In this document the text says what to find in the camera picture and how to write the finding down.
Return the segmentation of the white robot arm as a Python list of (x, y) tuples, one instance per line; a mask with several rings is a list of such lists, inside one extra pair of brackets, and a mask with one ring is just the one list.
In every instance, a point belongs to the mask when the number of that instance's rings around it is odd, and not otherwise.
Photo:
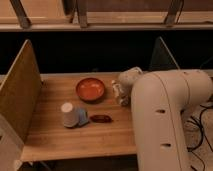
[(139, 171), (190, 171), (183, 121), (213, 94), (210, 76), (200, 69), (144, 73), (134, 67), (118, 80), (131, 93)]

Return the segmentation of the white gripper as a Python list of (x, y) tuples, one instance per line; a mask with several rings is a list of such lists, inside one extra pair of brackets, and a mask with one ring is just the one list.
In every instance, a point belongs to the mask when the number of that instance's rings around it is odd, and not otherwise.
[(133, 84), (142, 74), (143, 71), (139, 67), (133, 67), (119, 74), (118, 82), (121, 84), (125, 93), (131, 92)]

